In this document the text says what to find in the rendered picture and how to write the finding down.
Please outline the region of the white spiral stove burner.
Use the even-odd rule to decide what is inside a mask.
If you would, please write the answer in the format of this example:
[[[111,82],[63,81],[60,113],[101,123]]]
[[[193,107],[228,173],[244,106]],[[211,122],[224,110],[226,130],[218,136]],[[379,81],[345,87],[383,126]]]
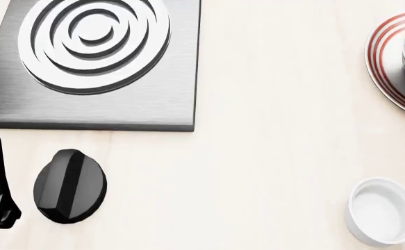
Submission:
[[[170,37],[163,0],[38,0],[20,26],[18,52],[41,85],[95,95],[144,76]]]

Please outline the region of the grey metal stove plate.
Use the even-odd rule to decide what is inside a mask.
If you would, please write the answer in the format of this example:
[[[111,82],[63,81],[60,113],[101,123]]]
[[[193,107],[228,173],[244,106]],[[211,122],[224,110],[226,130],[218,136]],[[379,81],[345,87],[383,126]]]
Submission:
[[[0,0],[0,128],[193,131],[201,0],[163,0],[170,14],[166,52],[144,76],[120,89],[71,95],[38,83],[18,52],[20,26],[38,0]]]

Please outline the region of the black stove knob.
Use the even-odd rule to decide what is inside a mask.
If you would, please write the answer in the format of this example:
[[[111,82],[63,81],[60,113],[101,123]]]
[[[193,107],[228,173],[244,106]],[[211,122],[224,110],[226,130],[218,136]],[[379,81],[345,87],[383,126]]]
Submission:
[[[106,175],[98,162],[77,149],[62,149],[38,174],[33,199],[49,220],[74,224],[97,211],[106,191]]]

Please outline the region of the red striped white plate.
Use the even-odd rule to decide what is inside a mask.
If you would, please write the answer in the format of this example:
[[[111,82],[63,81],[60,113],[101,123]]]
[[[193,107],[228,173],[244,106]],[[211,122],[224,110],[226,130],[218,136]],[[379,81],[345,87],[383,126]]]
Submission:
[[[405,12],[377,24],[365,43],[367,72],[378,89],[405,111],[405,70],[402,60]]]

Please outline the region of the white ceramic ramekin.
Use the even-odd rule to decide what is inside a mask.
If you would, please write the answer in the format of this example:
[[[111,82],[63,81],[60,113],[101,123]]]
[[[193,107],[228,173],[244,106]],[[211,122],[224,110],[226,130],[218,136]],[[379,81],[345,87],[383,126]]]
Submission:
[[[405,243],[405,188],[389,178],[367,178],[354,187],[345,206],[349,232],[371,247]]]

